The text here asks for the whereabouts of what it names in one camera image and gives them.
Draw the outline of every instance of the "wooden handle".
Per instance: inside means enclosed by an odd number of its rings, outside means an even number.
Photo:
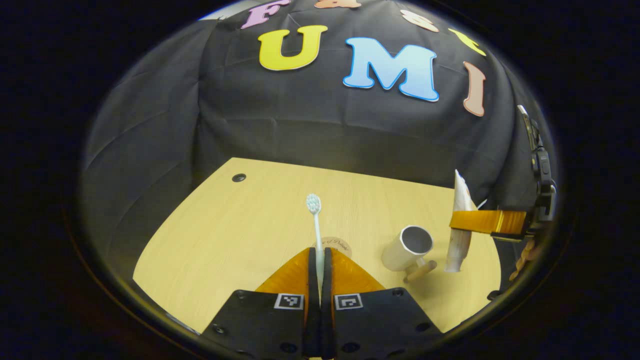
[[[432,271],[433,269],[436,268],[436,266],[438,266],[438,263],[433,261],[433,260],[429,260],[429,262],[424,265],[424,266],[420,266],[418,269],[416,269],[416,271],[410,273],[409,275],[404,277],[404,282],[411,282],[414,281],[416,279],[418,279],[419,277],[422,277],[424,274]]]

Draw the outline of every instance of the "white toothbrush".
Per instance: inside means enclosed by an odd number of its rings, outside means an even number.
[[[320,204],[320,198],[310,193],[307,196],[307,208],[314,216],[314,223],[316,225],[316,274],[318,278],[319,296],[322,297],[322,281],[324,279],[324,251],[322,249],[322,239],[320,238],[320,223],[318,222],[318,213],[322,208]]]

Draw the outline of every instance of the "blue letter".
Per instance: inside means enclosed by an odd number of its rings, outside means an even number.
[[[376,39],[348,38],[353,47],[351,75],[342,81],[355,88],[373,87],[369,77],[369,65],[376,73],[380,85],[391,89],[400,75],[406,71],[406,80],[400,84],[400,92],[427,101],[438,101],[439,95],[433,88],[433,59],[436,53],[417,45],[405,46],[395,58]]]

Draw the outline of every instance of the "dark background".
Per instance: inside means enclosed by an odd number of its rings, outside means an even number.
[[[632,357],[639,334],[630,214],[636,119],[631,88],[637,5],[477,2],[441,7],[489,38],[548,112],[577,214],[566,252],[544,285],[460,357]],[[213,1],[3,3],[3,236],[0,358],[187,359],[92,281],[65,230],[86,126],[119,77]],[[629,168],[623,176],[621,168]]]

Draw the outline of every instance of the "toothbrush head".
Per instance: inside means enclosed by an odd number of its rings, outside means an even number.
[[[307,208],[313,215],[320,212],[322,206],[320,204],[320,198],[318,197],[318,195],[310,193],[309,196],[307,196]]]

